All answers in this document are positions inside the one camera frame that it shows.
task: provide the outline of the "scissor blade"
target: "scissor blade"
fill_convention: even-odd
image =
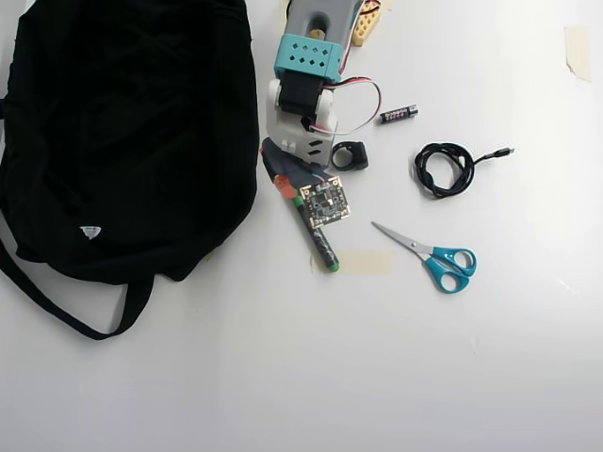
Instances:
[[[379,223],[376,223],[373,221],[372,225],[375,226],[378,230],[380,230],[382,233],[387,235],[392,240],[394,240],[394,241],[400,243],[402,246],[408,248],[410,251],[414,251],[417,254],[421,254],[421,253],[431,254],[433,252],[433,247],[426,247],[425,245],[422,245],[422,244],[416,242],[412,238],[409,238],[402,234],[398,234],[397,232],[392,231],[391,229],[386,228],[385,226],[382,226]]]

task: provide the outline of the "masking tape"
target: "masking tape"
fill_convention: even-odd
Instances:
[[[337,274],[346,275],[389,275],[393,272],[394,251],[336,251],[340,269]],[[314,254],[310,259],[312,273],[326,272],[322,262]]]
[[[588,29],[582,26],[565,28],[567,67],[577,78],[592,82]]]

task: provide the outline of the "red and white wire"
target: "red and white wire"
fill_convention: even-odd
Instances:
[[[331,132],[329,130],[325,130],[322,129],[318,126],[316,126],[315,124],[310,126],[310,129],[313,130],[314,132],[318,132],[319,134],[322,135],[327,135],[329,137],[342,137],[345,135],[351,135],[355,132],[358,132],[361,129],[364,129],[367,125],[369,125],[379,114],[379,110],[381,110],[381,103],[382,103],[382,93],[381,93],[381,88],[379,88],[379,85],[377,84],[377,82],[375,82],[372,78],[368,78],[368,77],[352,77],[352,78],[348,78],[347,80],[344,80],[343,82],[340,83],[336,83],[334,85],[325,85],[324,88],[325,89],[329,89],[331,91],[335,91],[336,89],[340,89],[340,88],[347,88],[347,87],[351,87],[352,85],[358,85],[361,83],[369,83],[371,84],[373,87],[375,87],[375,89],[377,90],[377,94],[379,95],[379,102],[377,103],[377,108],[375,109],[375,112],[372,114],[372,116],[365,122],[363,122],[360,126],[356,127],[353,130],[350,130],[349,132]]]
[[[368,11],[362,11],[362,8],[364,8],[365,5],[368,3],[375,3],[375,4],[377,4],[377,6]],[[356,13],[356,17],[354,18],[354,22],[351,27],[350,39],[348,40],[348,45],[346,47],[346,51],[344,52],[343,58],[341,59],[341,65],[339,66],[339,73],[343,73],[346,70],[346,64],[348,64],[348,57],[350,56],[351,42],[354,37],[354,32],[356,31],[356,26],[358,25],[358,21],[360,20],[360,16],[363,16],[365,14],[370,14],[371,12],[374,12],[375,10],[379,9],[380,7],[381,7],[380,0],[365,0],[362,3],[362,5],[358,8],[358,12]]]

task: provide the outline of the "bag handle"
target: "bag handle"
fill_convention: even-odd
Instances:
[[[66,323],[74,330],[84,334],[95,341],[103,341],[109,337],[119,336],[128,331],[135,324],[140,314],[146,307],[153,292],[155,277],[132,282],[128,284],[120,326],[113,332],[103,333],[92,329],[72,315],[66,313],[47,298],[42,291],[31,282],[24,272],[17,266],[8,254],[2,240],[0,240],[0,270],[2,270],[17,286],[24,291],[38,306],[49,314]]]

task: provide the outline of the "white logo tag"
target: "white logo tag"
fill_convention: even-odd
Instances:
[[[98,226],[82,226],[79,228],[86,235],[89,240],[93,240],[101,233],[103,228],[99,228]]]

